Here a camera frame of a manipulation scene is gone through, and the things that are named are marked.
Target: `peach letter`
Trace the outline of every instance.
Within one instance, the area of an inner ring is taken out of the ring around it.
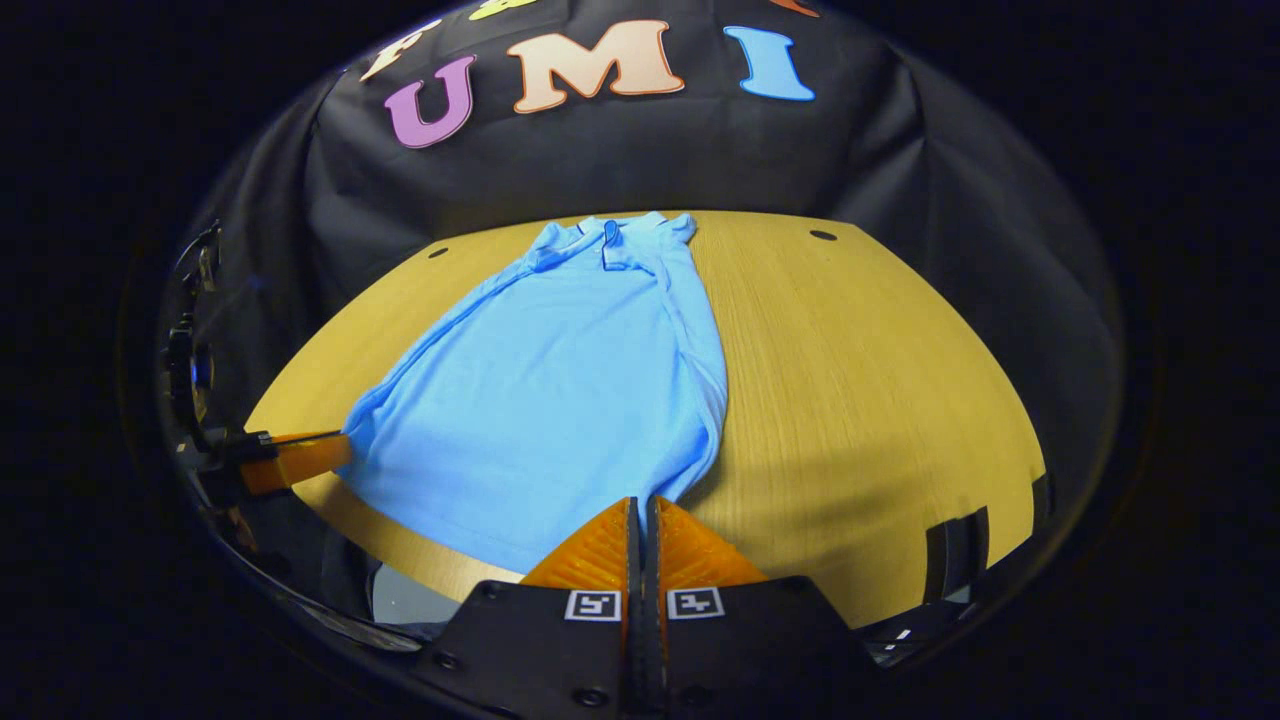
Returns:
[[[671,26],[662,20],[614,23],[588,50],[561,33],[543,35],[507,49],[520,58],[525,73],[525,96],[516,102],[517,113],[549,110],[568,97],[552,85],[556,73],[584,97],[595,97],[609,68],[618,67],[618,79],[609,90],[618,95],[676,92],[685,81],[671,74],[662,47],[662,33]]]

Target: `wooden table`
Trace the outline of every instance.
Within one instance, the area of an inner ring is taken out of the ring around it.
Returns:
[[[692,215],[730,395],[719,460],[681,506],[768,575],[810,575],[854,628],[920,603],[929,527],[987,506],[991,564],[1027,539],[1039,443],[995,357],[928,283],[854,225]],[[415,340],[544,225],[440,241],[406,260],[298,351],[246,429],[340,427]],[[401,527],[332,473],[294,492],[454,600],[481,579],[520,579]]]

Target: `purple letter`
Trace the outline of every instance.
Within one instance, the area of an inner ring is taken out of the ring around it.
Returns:
[[[471,117],[471,76],[467,68],[475,61],[475,55],[467,55],[435,70],[435,77],[444,81],[449,109],[434,123],[424,123],[417,111],[417,91],[422,88],[422,81],[406,85],[387,99],[383,105],[392,111],[392,129],[401,145],[426,147],[458,132]]]

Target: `yellow letter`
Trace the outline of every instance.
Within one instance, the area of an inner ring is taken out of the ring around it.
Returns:
[[[471,13],[468,19],[479,20],[488,18],[489,15],[497,15],[498,13],[506,10],[507,8],[518,8],[521,5],[527,5],[530,3],[536,3],[538,0],[488,0],[484,5],[476,8],[475,13]]]
[[[413,44],[417,42],[417,38],[422,37],[424,32],[431,29],[433,27],[435,27],[438,24],[440,24],[439,19],[431,22],[428,26],[424,26],[424,27],[413,31],[412,33],[410,33],[410,35],[407,35],[407,36],[397,40],[396,42],[392,42],[387,47],[383,47],[383,50],[380,53],[378,53],[378,56],[374,58],[374,64],[369,67],[369,72],[366,72],[365,74],[360,76],[360,82],[365,82],[366,79],[369,79],[369,78],[376,76],[378,73],[380,73],[384,68],[387,68],[388,65],[390,65],[396,60],[399,60],[401,53],[403,53],[403,51],[408,50],[410,47],[412,47]]]
[[[516,102],[517,113],[536,113],[554,108],[568,97],[552,85],[556,73],[584,97],[595,97],[609,68],[618,67],[618,79],[609,90],[618,95],[676,92],[685,81],[671,74],[662,47],[662,20],[614,23],[595,47],[588,50],[561,33],[543,35],[507,49],[520,58],[525,74],[525,96]]]

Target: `screw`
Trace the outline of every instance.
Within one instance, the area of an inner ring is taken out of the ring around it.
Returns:
[[[436,652],[433,660],[435,660],[435,664],[444,670],[457,670],[462,666],[457,657],[444,651]]]
[[[609,702],[609,696],[594,688],[577,689],[573,691],[573,702],[586,707],[600,707],[602,705]]]

